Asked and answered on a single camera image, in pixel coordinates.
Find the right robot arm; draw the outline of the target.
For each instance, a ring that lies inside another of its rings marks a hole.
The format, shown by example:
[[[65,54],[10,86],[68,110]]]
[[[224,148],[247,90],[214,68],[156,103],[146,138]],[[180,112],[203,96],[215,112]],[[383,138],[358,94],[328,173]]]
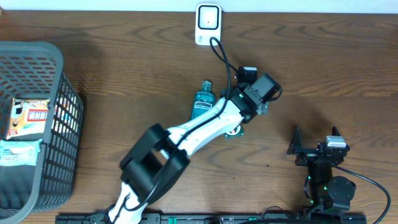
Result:
[[[341,223],[343,214],[350,209],[356,185],[343,176],[334,176],[332,167],[341,164],[350,150],[336,127],[316,148],[302,145],[298,127],[294,127],[293,137],[287,150],[288,155],[295,155],[295,165],[308,168],[304,185],[306,198],[311,200],[311,207],[302,212],[306,220]]]

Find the orange snack bag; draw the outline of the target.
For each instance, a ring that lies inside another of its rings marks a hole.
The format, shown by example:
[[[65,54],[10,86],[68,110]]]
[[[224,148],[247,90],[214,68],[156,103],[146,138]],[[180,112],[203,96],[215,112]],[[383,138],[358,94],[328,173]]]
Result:
[[[45,130],[49,99],[13,98],[5,140],[36,141]]]

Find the blue Listerine mouthwash bottle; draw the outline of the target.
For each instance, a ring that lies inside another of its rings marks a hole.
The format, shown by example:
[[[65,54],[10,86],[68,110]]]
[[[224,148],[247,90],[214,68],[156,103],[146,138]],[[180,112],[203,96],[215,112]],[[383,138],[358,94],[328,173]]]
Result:
[[[216,95],[212,91],[212,82],[208,79],[203,80],[200,90],[196,92],[194,97],[191,119],[212,109],[215,101]]]

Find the green round-logo packet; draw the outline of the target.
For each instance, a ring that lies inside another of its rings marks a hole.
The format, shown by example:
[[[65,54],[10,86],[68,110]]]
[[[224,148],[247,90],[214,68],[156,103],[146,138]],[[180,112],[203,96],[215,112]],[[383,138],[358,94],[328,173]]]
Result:
[[[230,132],[224,133],[225,139],[239,138],[244,135],[244,129],[241,125],[237,126]]]

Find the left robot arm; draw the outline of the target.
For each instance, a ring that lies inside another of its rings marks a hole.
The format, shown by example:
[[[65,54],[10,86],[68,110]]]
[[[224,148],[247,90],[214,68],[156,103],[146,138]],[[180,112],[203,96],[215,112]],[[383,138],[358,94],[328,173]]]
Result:
[[[259,108],[278,99],[282,87],[268,74],[224,90],[210,110],[179,126],[151,126],[119,163],[121,194],[106,213],[107,223],[139,223],[181,177],[190,158],[218,136],[250,122]]]

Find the green wet wipes pack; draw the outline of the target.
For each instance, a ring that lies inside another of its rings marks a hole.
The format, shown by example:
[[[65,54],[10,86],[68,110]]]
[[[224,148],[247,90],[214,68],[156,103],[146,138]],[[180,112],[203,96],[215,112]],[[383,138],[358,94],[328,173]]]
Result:
[[[5,141],[1,140],[1,166],[35,166],[42,140]]]

